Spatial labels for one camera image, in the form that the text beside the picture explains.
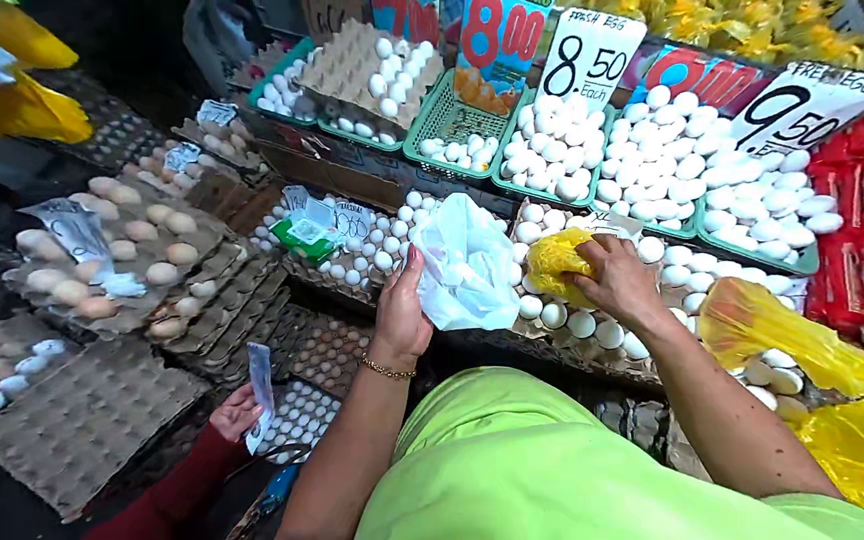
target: neon green shirt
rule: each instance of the neon green shirt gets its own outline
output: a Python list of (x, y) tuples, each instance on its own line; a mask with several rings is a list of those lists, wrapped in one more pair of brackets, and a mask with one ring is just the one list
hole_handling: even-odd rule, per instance
[(509, 368), (463, 371), (418, 405), (356, 538), (864, 540), (864, 510), (758, 500), (673, 471), (581, 404)]

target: cardboard egg tray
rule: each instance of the cardboard egg tray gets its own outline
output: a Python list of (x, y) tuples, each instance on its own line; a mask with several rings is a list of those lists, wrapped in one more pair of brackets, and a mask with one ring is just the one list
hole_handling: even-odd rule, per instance
[(96, 341), (0, 412), (0, 465), (68, 523), (208, 388), (138, 338)]
[(436, 52), (421, 69), (411, 88), (406, 91), (406, 102), (398, 106), (398, 114), (387, 118), (379, 111), (379, 100), (369, 92), (369, 78), (377, 73), (382, 60), (376, 53), (376, 41), (386, 38), (392, 43), (400, 39), (388, 31), (377, 30), (371, 24), (346, 19), (342, 30), (332, 34), (312, 61), (305, 65), (296, 82), (305, 88), (320, 110), (335, 101), (353, 104), (369, 116), (390, 120), (408, 130), (419, 116), (426, 87), (432, 86), (445, 71), (442, 56)]

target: red number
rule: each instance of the red number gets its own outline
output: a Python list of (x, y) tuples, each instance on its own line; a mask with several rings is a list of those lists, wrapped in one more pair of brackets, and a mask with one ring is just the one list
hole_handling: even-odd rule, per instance
[(509, 10), (505, 21), (505, 34), (502, 35), (502, 52), (518, 55), (523, 62), (532, 60), (543, 36), (546, 18), (541, 11), (526, 14), (525, 6), (519, 4)]
[[(488, 9), (488, 20), (482, 20), (482, 10)], [(471, 0), (468, 21), (462, 28), (462, 54), (475, 68), (485, 68), (498, 56), (498, 27), (502, 24), (502, 0)], [(473, 48), (473, 36), (486, 37), (487, 47), (482, 54)]]

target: white egg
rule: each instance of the white egg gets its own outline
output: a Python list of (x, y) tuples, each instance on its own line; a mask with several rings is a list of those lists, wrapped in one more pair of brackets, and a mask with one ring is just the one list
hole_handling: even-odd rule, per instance
[(625, 330), (616, 321), (603, 321), (595, 327), (595, 339), (603, 349), (618, 349), (625, 340)]

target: egg display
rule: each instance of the egg display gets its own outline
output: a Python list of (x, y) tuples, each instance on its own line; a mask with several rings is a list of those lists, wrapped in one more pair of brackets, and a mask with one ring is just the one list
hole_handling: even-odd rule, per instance
[(574, 203), (590, 195), (592, 171), (603, 159), (605, 113), (588, 112), (586, 98), (538, 96), (515, 117), (502, 149), (499, 177), (544, 198)]

